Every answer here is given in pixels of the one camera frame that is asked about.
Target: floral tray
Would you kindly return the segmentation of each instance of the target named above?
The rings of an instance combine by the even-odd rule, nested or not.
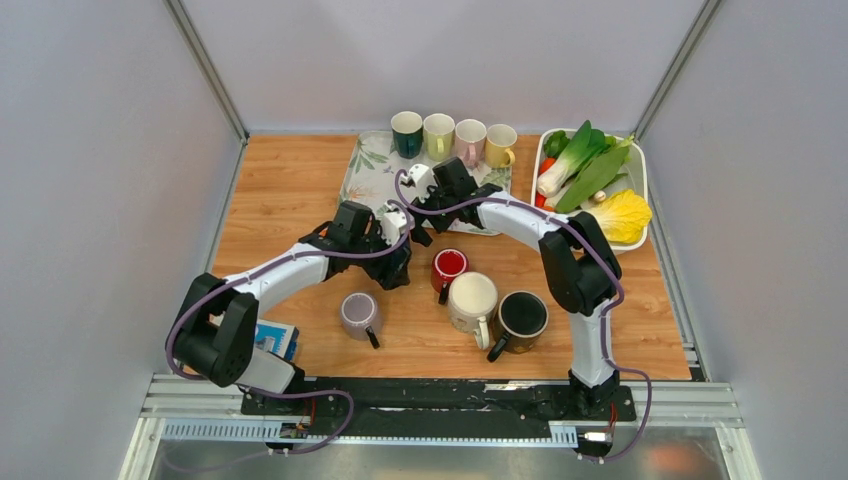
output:
[[[423,163],[430,167],[436,162],[421,150],[421,154],[413,159],[401,158],[395,152],[392,142],[392,132],[374,131],[365,132],[356,140],[356,147],[350,157],[347,166],[341,192],[339,192],[339,203],[345,200],[353,200],[370,207],[377,217],[385,212],[386,200],[398,200],[395,194],[395,174],[399,169],[409,170],[416,163]],[[477,181],[477,185],[492,183],[509,192],[512,187],[512,167],[490,168],[481,164],[478,168],[468,171]],[[410,187],[401,187],[407,200],[415,198],[415,190]],[[480,235],[497,235],[486,229],[480,229],[474,225],[454,221],[450,230],[456,232],[476,233]]]

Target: white wall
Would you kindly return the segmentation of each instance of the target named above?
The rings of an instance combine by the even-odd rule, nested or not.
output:
[[[634,128],[701,0],[186,0],[251,131]]]
[[[0,10],[0,478],[115,478],[239,146],[161,1]]]
[[[725,2],[644,142],[766,479],[848,470],[848,7]]]

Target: white basket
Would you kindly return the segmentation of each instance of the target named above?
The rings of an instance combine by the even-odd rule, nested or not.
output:
[[[554,128],[552,130],[548,130],[542,135],[542,138],[539,139],[539,149],[536,151],[536,166],[533,167],[533,189],[530,191],[530,201],[534,202],[536,198],[536,179],[539,176],[539,165],[542,161],[547,158],[545,156],[545,140],[548,139],[551,134],[554,132],[558,132],[563,130],[568,138],[574,137],[574,132],[577,130],[573,128]],[[627,164],[622,165],[621,173],[627,173],[627,177],[621,179],[616,182],[614,185],[611,185],[608,189],[605,189],[607,196],[610,196],[614,193],[620,192],[622,190],[633,189],[637,195],[644,198],[646,201],[648,200],[648,172],[645,170],[645,152],[639,148],[639,145],[636,143],[630,144],[630,161]],[[616,254],[622,252],[629,252],[630,250],[636,250],[641,247],[643,243],[645,243],[645,239],[648,238],[648,227],[642,229],[642,236],[639,238],[639,241],[636,243],[617,243],[610,242],[610,246],[612,246],[612,251]]]

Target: wood surface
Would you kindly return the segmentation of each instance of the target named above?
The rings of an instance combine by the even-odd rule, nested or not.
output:
[[[519,138],[512,194],[529,199],[539,137]],[[356,137],[253,136],[248,145],[213,273],[242,272],[288,250],[297,239],[333,218]],[[451,326],[430,286],[430,262],[443,248],[465,252],[474,270],[496,283],[502,296],[529,290],[547,303],[551,318],[535,348],[486,361],[471,335]],[[548,292],[539,254],[505,236],[434,234],[429,248],[413,244],[411,284],[383,291],[357,267],[302,290],[265,319],[300,329],[295,361],[307,375],[562,379],[571,364],[568,317]],[[689,379],[680,335],[650,242],[620,255],[627,293],[613,311],[613,355],[622,366],[655,379]],[[385,318],[379,350],[342,329],[339,306],[354,291],[373,294]]]

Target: mug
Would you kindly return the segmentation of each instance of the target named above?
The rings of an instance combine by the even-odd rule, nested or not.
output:
[[[415,158],[424,143],[424,123],[415,112],[400,112],[392,117],[392,141],[402,158]]]
[[[462,160],[466,168],[477,168],[483,161],[486,146],[486,126],[479,120],[466,119],[456,124],[454,155]]]
[[[548,326],[548,307],[530,292],[512,292],[501,300],[498,319],[492,325],[495,346],[486,356],[494,362],[504,351],[524,353],[533,348]]]
[[[447,160],[453,149],[453,119],[444,113],[434,113],[424,119],[424,145],[434,162]]]
[[[499,123],[489,127],[486,133],[486,163],[492,168],[509,167],[515,163],[512,147],[518,134],[509,125]]]
[[[430,272],[430,285],[439,294],[439,305],[448,301],[448,291],[451,282],[468,271],[468,257],[454,248],[446,248],[433,257],[433,266]]]
[[[480,350],[489,348],[489,320],[498,304],[498,289],[491,278],[479,272],[456,277],[448,295],[451,324],[462,333],[474,334]]]
[[[369,340],[371,346],[380,348],[377,334],[383,328],[383,317],[377,308],[377,300],[367,293],[351,293],[339,309],[342,326],[351,338]]]

